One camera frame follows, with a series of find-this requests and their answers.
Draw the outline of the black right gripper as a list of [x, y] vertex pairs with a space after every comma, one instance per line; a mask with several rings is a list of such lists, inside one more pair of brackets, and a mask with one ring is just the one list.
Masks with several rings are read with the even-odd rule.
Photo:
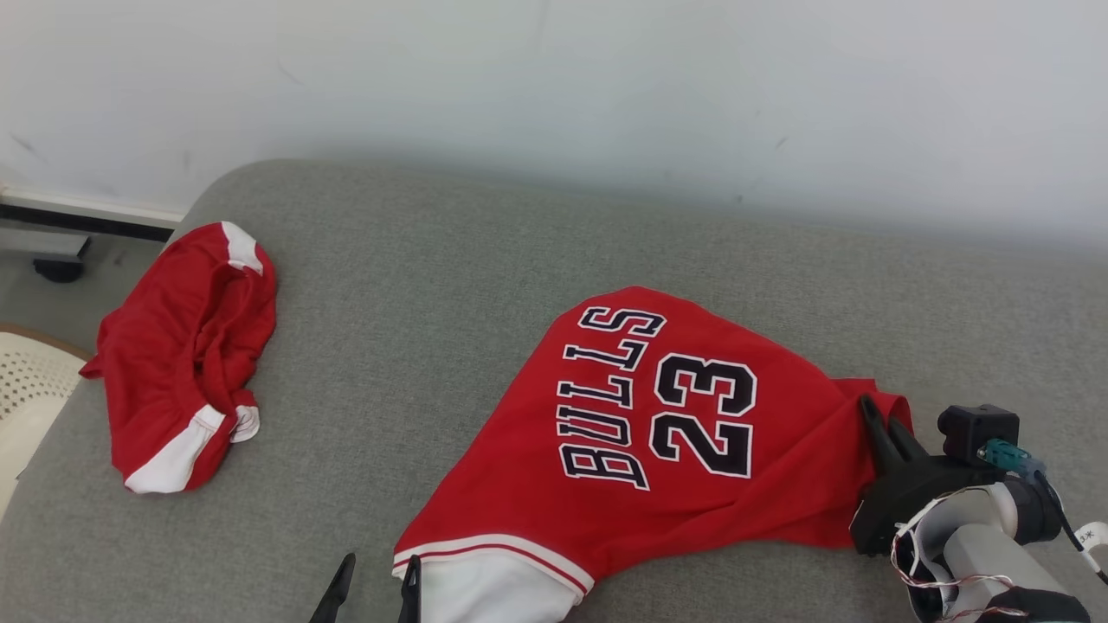
[[930, 501], [967, 486], [997, 484], [1004, 472], [993, 466], [963, 464], [947, 456], [929, 456], [912, 431], [891, 415], [889, 425], [870, 395], [859, 408], [876, 476], [848, 527], [859, 555], [886, 556], [897, 523], [907, 522]]

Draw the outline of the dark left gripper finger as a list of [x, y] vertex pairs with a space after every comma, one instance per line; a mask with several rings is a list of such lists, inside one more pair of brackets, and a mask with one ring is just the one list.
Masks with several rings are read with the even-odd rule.
[[409, 556], [400, 588], [401, 611], [398, 623], [421, 622], [421, 559]]
[[335, 623], [338, 612], [343, 606], [350, 591], [350, 583], [357, 564], [356, 553], [348, 553], [337, 568], [337, 571], [325, 589], [324, 595], [312, 612], [310, 623]]

